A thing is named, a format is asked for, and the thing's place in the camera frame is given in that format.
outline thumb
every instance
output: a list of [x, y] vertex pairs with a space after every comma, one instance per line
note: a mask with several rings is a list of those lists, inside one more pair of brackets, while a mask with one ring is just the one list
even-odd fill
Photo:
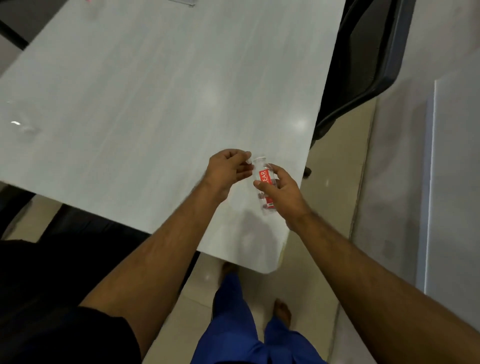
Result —
[[277, 196], [277, 193], [279, 192], [278, 188], [267, 182], [253, 181], [253, 185], [257, 190], [265, 192], [267, 195], [273, 198], [275, 198]]

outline clear plastic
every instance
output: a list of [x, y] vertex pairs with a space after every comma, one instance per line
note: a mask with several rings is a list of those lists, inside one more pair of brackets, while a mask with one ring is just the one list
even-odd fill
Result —
[[[256, 180], [261, 182], [267, 182], [276, 187], [275, 174], [272, 166], [267, 163], [266, 157], [258, 157], [252, 161], [254, 166], [253, 175]], [[264, 192], [259, 191], [258, 199], [260, 201], [260, 207], [264, 215], [269, 215], [276, 212], [274, 203], [270, 197]]]

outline black chair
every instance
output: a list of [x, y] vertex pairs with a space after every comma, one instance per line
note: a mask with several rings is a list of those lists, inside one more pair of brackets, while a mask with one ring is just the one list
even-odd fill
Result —
[[[13, 186], [0, 191], [0, 237], [34, 195]], [[35, 322], [78, 305], [149, 236], [62, 205], [37, 243], [0, 241], [0, 337], [22, 336]]]
[[312, 146], [336, 119], [393, 84], [414, 7], [415, 0], [347, 0]]

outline person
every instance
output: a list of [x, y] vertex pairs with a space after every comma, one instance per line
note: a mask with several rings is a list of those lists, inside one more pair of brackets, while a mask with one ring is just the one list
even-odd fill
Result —
[[[250, 156], [237, 149], [212, 156], [202, 180], [162, 226], [78, 307], [52, 315], [39, 324], [36, 335], [16, 343], [7, 362], [141, 362], [175, 303], [216, 208], [234, 183], [252, 175], [246, 163]], [[480, 334], [475, 329], [356, 248], [309, 208], [285, 170], [272, 167], [278, 188], [257, 181], [255, 187], [272, 198], [287, 226], [299, 235], [377, 362], [480, 362]], [[252, 322], [239, 320], [251, 314], [237, 276], [227, 267], [224, 273], [213, 320], [193, 363], [319, 362], [305, 342], [302, 352], [295, 351], [294, 341], [302, 338], [288, 330], [289, 314], [282, 303], [276, 304], [272, 324], [279, 328], [273, 328], [272, 336], [266, 333], [275, 347], [252, 340]]]

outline floor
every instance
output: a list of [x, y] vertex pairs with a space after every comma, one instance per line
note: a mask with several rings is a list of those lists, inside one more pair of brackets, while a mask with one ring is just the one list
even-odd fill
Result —
[[[350, 235], [355, 216], [375, 104], [375, 100], [370, 101], [345, 115], [315, 144], [307, 161], [312, 175], [301, 186], [312, 208], [345, 236]], [[59, 207], [57, 201], [37, 195], [8, 239], [37, 241]], [[200, 255], [145, 364], [190, 362], [210, 322], [221, 265], [216, 258]], [[324, 359], [328, 358], [338, 300], [296, 234], [290, 234], [276, 272], [262, 275], [243, 269], [240, 279], [261, 340], [278, 297], [292, 312], [292, 328], [302, 333]]]

